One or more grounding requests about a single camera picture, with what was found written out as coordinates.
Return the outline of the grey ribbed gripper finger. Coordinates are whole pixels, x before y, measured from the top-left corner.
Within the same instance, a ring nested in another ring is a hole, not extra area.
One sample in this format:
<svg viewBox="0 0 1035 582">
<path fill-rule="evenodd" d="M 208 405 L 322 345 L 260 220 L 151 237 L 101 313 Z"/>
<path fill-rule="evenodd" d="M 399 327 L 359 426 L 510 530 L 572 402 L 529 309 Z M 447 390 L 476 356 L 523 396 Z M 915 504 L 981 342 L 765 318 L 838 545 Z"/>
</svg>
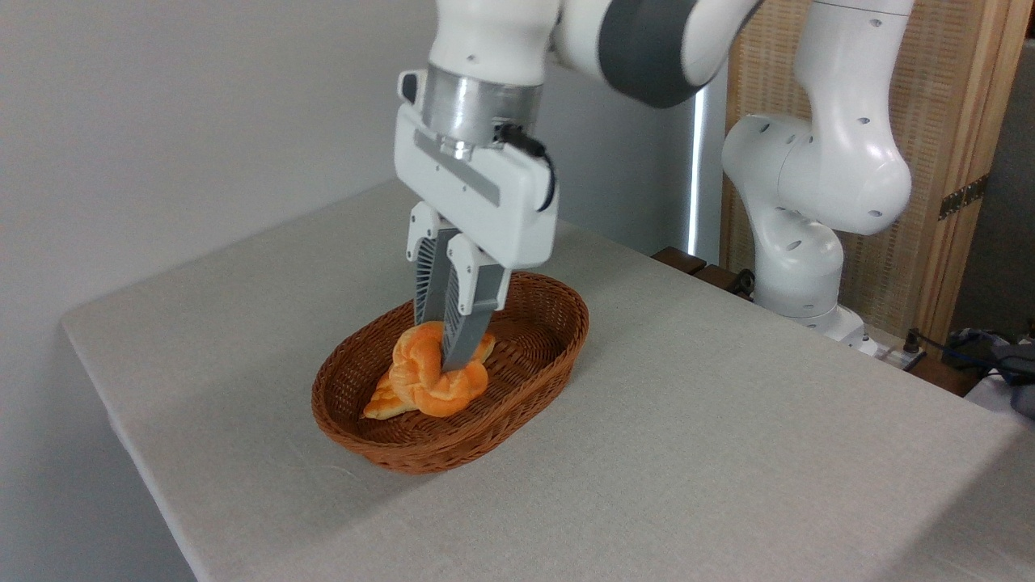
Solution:
<svg viewBox="0 0 1035 582">
<path fill-rule="evenodd" d="M 452 268 L 448 246 L 459 232 L 428 203 L 419 202 L 411 210 L 406 256 L 415 264 L 413 310 L 416 325 L 442 321 L 445 317 L 445 292 Z"/>
<path fill-rule="evenodd" d="M 442 369 L 451 372 L 468 365 L 487 331 L 492 315 L 504 309 L 513 272 L 465 234 L 452 237 L 447 258 L 450 277 L 445 289 Z"/>
</svg>

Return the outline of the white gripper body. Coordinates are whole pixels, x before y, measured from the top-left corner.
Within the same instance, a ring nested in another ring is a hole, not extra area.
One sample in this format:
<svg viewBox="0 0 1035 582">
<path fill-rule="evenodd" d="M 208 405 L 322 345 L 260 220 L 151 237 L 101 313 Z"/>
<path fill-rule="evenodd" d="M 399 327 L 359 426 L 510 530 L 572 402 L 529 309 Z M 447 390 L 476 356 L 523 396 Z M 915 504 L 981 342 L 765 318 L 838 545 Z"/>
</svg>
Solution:
<svg viewBox="0 0 1035 582">
<path fill-rule="evenodd" d="M 443 154 L 419 107 L 425 70 L 400 74 L 393 162 L 400 180 L 504 268 L 536 268 L 551 257 L 557 210 L 543 208 L 548 162 L 513 145 L 475 147 L 467 159 Z"/>
</svg>

